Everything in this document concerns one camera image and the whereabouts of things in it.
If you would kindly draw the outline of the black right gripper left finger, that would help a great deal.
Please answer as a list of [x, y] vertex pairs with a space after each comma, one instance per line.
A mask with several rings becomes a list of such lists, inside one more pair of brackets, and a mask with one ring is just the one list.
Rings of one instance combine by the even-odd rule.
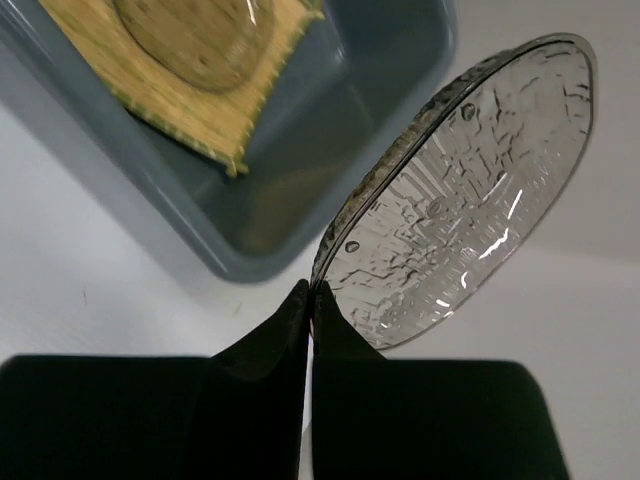
[[293, 479], [309, 285], [211, 357], [17, 355], [1, 366], [5, 479]]

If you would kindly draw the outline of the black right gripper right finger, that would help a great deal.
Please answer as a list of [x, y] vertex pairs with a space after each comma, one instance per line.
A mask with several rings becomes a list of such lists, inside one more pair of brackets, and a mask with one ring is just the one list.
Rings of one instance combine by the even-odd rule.
[[392, 360], [314, 290], [317, 479], [566, 479], [541, 388], [504, 360]]

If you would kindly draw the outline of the clear glass plate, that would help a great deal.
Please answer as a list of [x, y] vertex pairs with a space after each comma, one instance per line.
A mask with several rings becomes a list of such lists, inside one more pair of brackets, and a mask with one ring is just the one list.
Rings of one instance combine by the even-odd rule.
[[115, 1], [142, 49], [187, 83], [224, 91], [247, 81], [271, 39], [271, 1]]
[[450, 318], [530, 236], [588, 148], [597, 59], [573, 33], [503, 50], [441, 88], [327, 227], [310, 286], [374, 349]]

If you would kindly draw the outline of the yellow bamboo placemat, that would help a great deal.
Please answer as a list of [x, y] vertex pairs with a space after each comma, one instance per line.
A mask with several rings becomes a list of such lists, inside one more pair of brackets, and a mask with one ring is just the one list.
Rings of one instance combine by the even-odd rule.
[[46, 0], [42, 7], [133, 115], [191, 150], [245, 174], [245, 150], [261, 111], [311, 23], [323, 19], [319, 1], [271, 1], [271, 39], [253, 75], [224, 91], [206, 91], [179, 78], [133, 39], [115, 1]]

